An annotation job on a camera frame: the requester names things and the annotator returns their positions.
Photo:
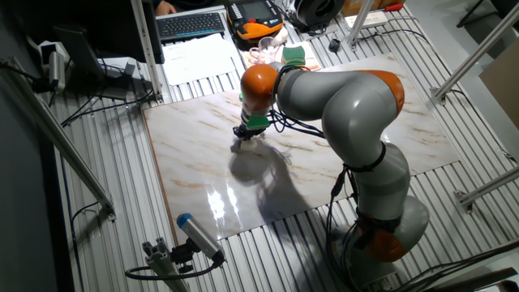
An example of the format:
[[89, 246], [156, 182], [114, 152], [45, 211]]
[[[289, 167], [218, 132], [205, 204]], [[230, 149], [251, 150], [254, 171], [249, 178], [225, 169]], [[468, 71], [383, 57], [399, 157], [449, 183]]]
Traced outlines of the person's bare hand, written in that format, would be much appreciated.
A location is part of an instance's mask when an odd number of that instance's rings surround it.
[[175, 7], [166, 0], [159, 0], [155, 5], [156, 16], [175, 14]]

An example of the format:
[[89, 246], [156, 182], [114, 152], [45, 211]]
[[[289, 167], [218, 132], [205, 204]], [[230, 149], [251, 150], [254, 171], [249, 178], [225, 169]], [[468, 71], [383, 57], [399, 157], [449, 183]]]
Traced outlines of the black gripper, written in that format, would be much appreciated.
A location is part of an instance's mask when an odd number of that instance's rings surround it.
[[249, 131], [245, 127], [237, 126], [233, 128], [233, 133], [238, 140], [243, 140], [243, 138], [252, 138], [262, 133], [262, 130], [254, 130]]

